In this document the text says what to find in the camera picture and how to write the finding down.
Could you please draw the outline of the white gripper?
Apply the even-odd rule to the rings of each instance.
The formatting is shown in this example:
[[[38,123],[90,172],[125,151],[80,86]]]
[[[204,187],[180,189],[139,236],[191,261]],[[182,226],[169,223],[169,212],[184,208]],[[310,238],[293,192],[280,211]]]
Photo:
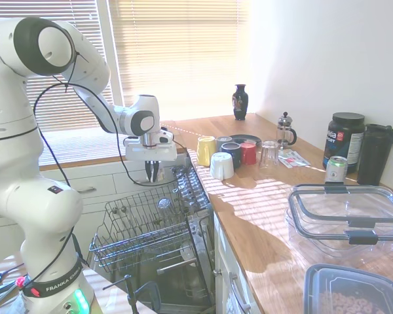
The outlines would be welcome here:
[[[156,182],[159,174],[160,162],[152,161],[174,161],[178,154],[174,144],[157,145],[146,148],[140,143],[127,143],[125,145],[125,156],[129,161],[145,161],[145,172],[149,182]]]

